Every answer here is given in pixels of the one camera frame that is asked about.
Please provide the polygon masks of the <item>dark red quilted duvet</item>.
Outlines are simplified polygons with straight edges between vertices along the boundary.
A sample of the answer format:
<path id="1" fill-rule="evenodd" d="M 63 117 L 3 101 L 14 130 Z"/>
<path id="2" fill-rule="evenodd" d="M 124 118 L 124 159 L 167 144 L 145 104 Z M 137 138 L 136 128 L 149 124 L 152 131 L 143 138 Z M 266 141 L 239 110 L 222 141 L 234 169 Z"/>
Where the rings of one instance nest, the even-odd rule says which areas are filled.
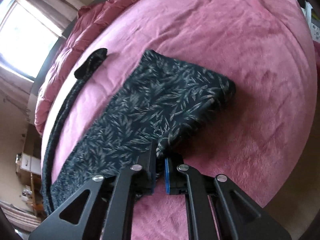
<path id="1" fill-rule="evenodd" d="M 119 15 L 138 1 L 106 0 L 78 10 L 75 26 L 55 54 L 39 89 L 34 125 L 40 135 L 59 90 L 83 52 Z"/>

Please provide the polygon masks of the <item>white drawer cabinet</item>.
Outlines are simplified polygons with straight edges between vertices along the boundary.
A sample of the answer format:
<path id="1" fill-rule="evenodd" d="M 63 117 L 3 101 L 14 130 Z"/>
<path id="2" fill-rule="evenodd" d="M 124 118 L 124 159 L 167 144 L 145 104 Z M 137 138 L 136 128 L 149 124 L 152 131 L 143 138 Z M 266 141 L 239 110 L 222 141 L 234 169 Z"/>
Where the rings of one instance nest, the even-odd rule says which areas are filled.
<path id="1" fill-rule="evenodd" d="M 21 169 L 30 173 L 41 175 L 41 160 L 31 155 L 22 153 Z"/>

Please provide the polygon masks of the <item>bright window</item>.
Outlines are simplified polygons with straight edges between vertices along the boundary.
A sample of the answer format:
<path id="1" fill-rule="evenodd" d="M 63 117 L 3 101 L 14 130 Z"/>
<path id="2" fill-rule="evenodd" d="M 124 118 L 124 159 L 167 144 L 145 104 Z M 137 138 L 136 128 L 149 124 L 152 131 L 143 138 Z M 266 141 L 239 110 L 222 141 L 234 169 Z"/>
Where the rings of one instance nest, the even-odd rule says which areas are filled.
<path id="1" fill-rule="evenodd" d="M 62 30 L 39 9 L 26 0 L 17 0 L 1 24 L 1 61 L 35 79 L 61 34 Z"/>

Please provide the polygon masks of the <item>pink plush bed blanket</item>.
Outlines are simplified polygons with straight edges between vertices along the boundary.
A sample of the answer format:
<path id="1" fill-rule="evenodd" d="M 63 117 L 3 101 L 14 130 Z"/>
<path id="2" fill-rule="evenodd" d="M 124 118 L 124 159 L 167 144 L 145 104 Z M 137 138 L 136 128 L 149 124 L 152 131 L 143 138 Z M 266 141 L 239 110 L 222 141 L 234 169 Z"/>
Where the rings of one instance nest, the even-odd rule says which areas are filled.
<path id="1" fill-rule="evenodd" d="M 308 139 L 313 41 L 296 0 L 84 7 L 39 92 L 34 239 L 290 239 L 263 206 Z"/>

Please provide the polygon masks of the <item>black leaf-print pants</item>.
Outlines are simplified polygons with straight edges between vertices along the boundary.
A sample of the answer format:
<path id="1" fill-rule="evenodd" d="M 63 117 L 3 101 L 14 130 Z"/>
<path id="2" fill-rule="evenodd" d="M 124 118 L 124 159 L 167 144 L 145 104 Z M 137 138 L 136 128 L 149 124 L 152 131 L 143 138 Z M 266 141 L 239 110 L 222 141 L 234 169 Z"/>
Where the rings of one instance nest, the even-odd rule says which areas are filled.
<path id="1" fill-rule="evenodd" d="M 146 50 L 138 66 L 80 138 L 52 180 L 54 158 L 66 119 L 78 95 L 106 59 L 106 49 L 94 51 L 77 75 L 54 122 L 44 154 L 44 210 L 51 214 L 97 174 L 116 176 L 132 165 L 151 142 L 156 157 L 177 138 L 188 136 L 203 121 L 225 107 L 236 91 L 228 77 L 201 66 Z"/>

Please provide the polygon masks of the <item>dark bed headboard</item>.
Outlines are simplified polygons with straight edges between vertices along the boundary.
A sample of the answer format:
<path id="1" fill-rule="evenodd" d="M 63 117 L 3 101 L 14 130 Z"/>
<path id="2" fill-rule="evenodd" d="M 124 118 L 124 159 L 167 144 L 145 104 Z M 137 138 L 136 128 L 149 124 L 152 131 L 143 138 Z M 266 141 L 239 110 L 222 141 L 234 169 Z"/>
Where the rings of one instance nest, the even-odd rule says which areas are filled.
<path id="1" fill-rule="evenodd" d="M 54 61 L 54 58 L 55 58 L 58 50 L 64 44 L 65 40 L 67 40 L 67 38 L 69 37 L 72 29 L 75 26 L 76 21 L 77 21 L 77 18 L 72 20 L 72 22 L 62 32 L 62 35 L 57 39 L 57 41 L 53 45 L 52 49 L 50 50 L 48 56 L 46 57 L 46 59 L 45 59 L 43 65 L 42 65 L 37 77 L 35 78 L 35 81 L 34 81 L 32 87 L 31 87 L 31 92 L 30 92 L 31 95 L 35 95 L 35 96 L 38 95 L 39 88 L 44 83 L 45 77 L 46 77 L 48 71 L 51 68 L 51 65 L 52 65 L 52 63 Z"/>

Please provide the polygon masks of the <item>beige patterned curtain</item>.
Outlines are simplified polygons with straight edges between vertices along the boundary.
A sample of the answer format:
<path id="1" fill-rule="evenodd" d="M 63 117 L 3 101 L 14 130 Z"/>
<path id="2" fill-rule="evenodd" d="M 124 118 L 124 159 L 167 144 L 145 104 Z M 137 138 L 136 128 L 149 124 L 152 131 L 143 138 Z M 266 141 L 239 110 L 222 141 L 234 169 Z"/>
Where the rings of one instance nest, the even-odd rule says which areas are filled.
<path id="1" fill-rule="evenodd" d="M 78 10 L 84 6 L 80 0 L 18 0 L 27 6 L 27 10 L 50 29 L 56 36 L 64 39 L 69 36 L 77 18 Z"/>

